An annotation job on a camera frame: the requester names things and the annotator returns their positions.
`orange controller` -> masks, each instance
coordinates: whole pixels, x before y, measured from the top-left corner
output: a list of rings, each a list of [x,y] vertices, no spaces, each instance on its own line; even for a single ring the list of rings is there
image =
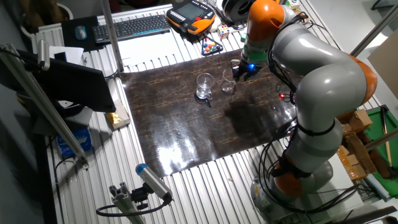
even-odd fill
[[[166,17],[183,32],[198,35],[211,26],[216,14],[207,5],[192,0],[169,9]]]

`robotic arm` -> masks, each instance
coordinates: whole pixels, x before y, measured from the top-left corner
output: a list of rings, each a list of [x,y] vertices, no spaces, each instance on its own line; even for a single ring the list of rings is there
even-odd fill
[[[367,102],[377,86],[377,76],[367,65],[318,39],[303,24],[291,23],[295,18],[288,6],[272,0],[254,2],[234,73],[236,81],[242,75],[246,81],[272,51],[280,68],[304,76],[295,90],[298,129],[269,180],[273,193],[285,202],[318,190],[333,177],[328,159],[343,138],[335,117]],[[273,204],[258,188],[259,180],[252,184],[252,198],[264,211]]]

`keyboard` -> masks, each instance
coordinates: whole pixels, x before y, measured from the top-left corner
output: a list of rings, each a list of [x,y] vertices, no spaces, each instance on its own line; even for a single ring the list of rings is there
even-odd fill
[[[145,37],[154,34],[170,32],[170,25],[165,15],[149,16],[114,24],[118,40],[136,37]],[[97,44],[111,42],[106,25],[93,27],[94,38]]]

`table surface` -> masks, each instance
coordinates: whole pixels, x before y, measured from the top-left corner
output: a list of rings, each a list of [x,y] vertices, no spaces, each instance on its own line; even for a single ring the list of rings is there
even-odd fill
[[[307,12],[314,22],[325,26],[308,0],[303,0],[301,3],[301,10]],[[164,14],[170,8],[171,5],[166,5],[122,12],[113,15],[113,19],[115,22],[120,22]],[[103,25],[104,17],[99,16],[98,21]],[[321,40],[334,45],[332,37],[326,31],[317,27],[312,27],[310,31]],[[234,32],[229,39],[225,40],[218,39],[216,34],[210,34],[210,36],[223,44],[224,51],[221,52],[223,54],[243,47],[243,43],[239,41],[242,33],[245,33],[245,30]],[[173,30],[164,35],[171,35],[170,37],[175,41],[168,43],[174,45],[173,51],[159,49],[153,54],[151,60],[139,64],[134,62],[125,64],[126,71],[141,72],[202,58],[199,42],[188,42]],[[32,35],[34,52],[37,51],[36,44],[40,39],[46,40],[50,45],[63,46],[60,24],[40,27],[39,32]],[[143,44],[150,44],[145,43],[145,38],[142,38],[142,41]],[[83,56],[87,59],[86,66],[102,70],[106,76],[113,74],[116,71],[116,62],[112,52],[110,45],[105,46],[103,50],[85,52]],[[108,84],[113,98],[120,99],[130,112],[121,80],[112,78]],[[374,96],[360,108],[371,109],[379,105],[380,102]],[[112,131],[103,113],[93,113],[89,129],[95,148],[87,153],[90,166],[88,170],[66,162],[54,172],[52,164],[57,164],[62,158],[58,154],[55,144],[47,149],[57,220],[59,223],[63,223],[63,221],[65,223],[129,223],[127,218],[99,217],[95,210],[112,204],[111,194],[108,191],[109,186],[118,185],[122,181],[126,182],[130,189],[142,185],[142,180],[134,172],[135,167],[144,162],[134,120],[131,125]],[[281,139],[273,144],[271,160],[275,160],[277,154],[282,154],[288,140]],[[172,190],[174,201],[169,207],[144,215],[146,222],[167,224],[264,223],[250,198],[250,184],[254,176],[257,175],[261,149],[261,147],[254,147],[162,178]],[[352,185],[342,164],[334,160],[331,160],[331,163],[335,176],[321,191],[346,188]],[[59,190],[55,185],[55,176],[60,182]],[[325,203],[334,196],[320,194],[318,201]],[[154,208],[160,205],[160,200],[155,195],[150,195],[145,203],[148,203],[150,208]],[[337,205],[333,211],[322,213],[323,222],[319,223],[345,215],[362,204],[361,197],[356,193],[353,197]],[[308,223],[306,216],[297,214],[287,217],[285,222],[290,223],[291,218]]]
[[[234,50],[121,75],[145,162],[159,177],[265,144],[295,117],[294,105],[279,98],[280,81],[268,68],[238,82],[232,96],[221,91],[223,71],[231,70],[230,61],[240,54]],[[201,73],[215,79],[211,108],[195,98]],[[302,77],[291,74],[291,79],[298,84]]]

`mouse pad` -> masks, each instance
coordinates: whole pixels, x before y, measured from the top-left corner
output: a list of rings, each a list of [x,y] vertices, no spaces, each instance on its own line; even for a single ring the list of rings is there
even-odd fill
[[[96,16],[72,19],[61,23],[62,25],[62,35],[63,43],[66,47],[81,47],[84,52],[89,52],[92,50],[101,50],[104,48],[103,44],[96,44],[94,40],[93,27],[98,26],[98,20]],[[78,40],[75,37],[76,26],[85,26],[87,38],[85,40]]]

